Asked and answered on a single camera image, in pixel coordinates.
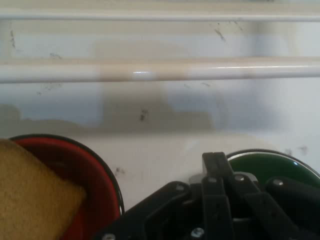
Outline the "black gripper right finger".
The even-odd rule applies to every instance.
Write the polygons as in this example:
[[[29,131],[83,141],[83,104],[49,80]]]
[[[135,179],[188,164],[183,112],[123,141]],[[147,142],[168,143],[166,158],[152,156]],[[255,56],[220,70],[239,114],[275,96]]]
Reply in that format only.
[[[240,151],[233,161],[262,164],[255,176],[247,171],[225,177],[224,188],[231,218],[219,240],[318,240],[320,238],[320,190],[308,178],[297,181],[279,173],[285,167],[319,174],[295,158],[276,151]]]

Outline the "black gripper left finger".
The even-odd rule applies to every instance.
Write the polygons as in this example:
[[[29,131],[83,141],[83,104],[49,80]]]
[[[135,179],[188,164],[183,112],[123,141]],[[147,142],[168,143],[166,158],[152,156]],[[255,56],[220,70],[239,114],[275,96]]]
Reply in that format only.
[[[223,152],[202,154],[199,183],[172,181],[104,227],[95,240],[190,240],[214,235],[232,237],[230,206],[224,178],[232,168]]]

